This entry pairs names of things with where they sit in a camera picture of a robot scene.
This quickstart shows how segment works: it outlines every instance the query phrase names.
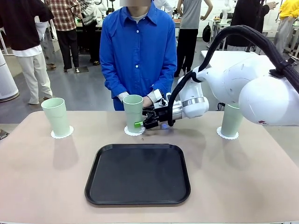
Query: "blue shirt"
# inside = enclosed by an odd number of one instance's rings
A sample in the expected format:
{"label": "blue shirt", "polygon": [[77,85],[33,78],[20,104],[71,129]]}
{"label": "blue shirt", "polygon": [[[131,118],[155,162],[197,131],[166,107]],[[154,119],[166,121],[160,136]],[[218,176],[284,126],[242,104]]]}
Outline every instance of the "blue shirt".
{"label": "blue shirt", "polygon": [[177,67],[175,25],[151,3],[138,24],[127,7],[103,21],[100,62],[112,98],[122,92],[145,97],[152,90],[171,91]]}

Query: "black pants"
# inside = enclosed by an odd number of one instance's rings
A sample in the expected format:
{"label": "black pants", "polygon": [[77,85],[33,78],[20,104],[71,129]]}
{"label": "black pants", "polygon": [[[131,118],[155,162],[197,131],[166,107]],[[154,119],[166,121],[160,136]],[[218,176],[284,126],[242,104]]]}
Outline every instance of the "black pants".
{"label": "black pants", "polygon": [[175,77],[179,75],[181,69],[187,70],[187,72],[191,70],[197,34],[198,29],[179,30],[177,47],[178,68],[177,71],[174,73]]}
{"label": "black pants", "polygon": [[64,60],[64,69],[71,69],[71,54],[75,68],[79,67],[79,51],[76,29],[70,31],[56,31],[59,47]]}
{"label": "black pants", "polygon": [[88,48],[90,53],[90,58],[92,62],[100,60],[100,40],[97,39],[96,36],[96,25],[97,22],[93,22],[92,24],[85,26],[83,25],[83,29],[86,31],[86,40],[88,41]]}

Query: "plaid shirt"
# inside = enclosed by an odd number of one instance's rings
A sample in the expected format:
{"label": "plaid shirt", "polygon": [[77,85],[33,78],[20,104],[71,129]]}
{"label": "plaid shirt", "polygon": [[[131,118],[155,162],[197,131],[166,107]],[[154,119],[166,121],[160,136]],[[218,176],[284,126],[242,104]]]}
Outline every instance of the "plaid shirt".
{"label": "plaid shirt", "polygon": [[81,13],[78,0],[45,0],[54,15],[54,25],[58,31],[70,31],[76,28],[74,16]]}

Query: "yellow jacket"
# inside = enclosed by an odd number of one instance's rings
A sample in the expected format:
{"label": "yellow jacket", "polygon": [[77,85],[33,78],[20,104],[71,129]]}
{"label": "yellow jacket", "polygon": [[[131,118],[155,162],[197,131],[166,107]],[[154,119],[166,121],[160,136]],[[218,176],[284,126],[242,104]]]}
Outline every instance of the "yellow jacket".
{"label": "yellow jacket", "polygon": [[281,19],[288,16],[297,18],[299,16],[299,0],[285,0],[279,12]]}

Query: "person in blue shirt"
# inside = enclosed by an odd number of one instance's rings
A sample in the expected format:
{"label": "person in blue shirt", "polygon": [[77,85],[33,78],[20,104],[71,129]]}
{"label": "person in blue shirt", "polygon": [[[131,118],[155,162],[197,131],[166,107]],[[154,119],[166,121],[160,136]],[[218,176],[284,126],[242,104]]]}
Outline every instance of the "person in blue shirt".
{"label": "person in blue shirt", "polygon": [[116,111],[129,94],[143,97],[143,106],[157,101],[154,90],[171,91],[177,67],[175,25],[151,0],[121,0],[126,7],[104,19],[100,62]]}

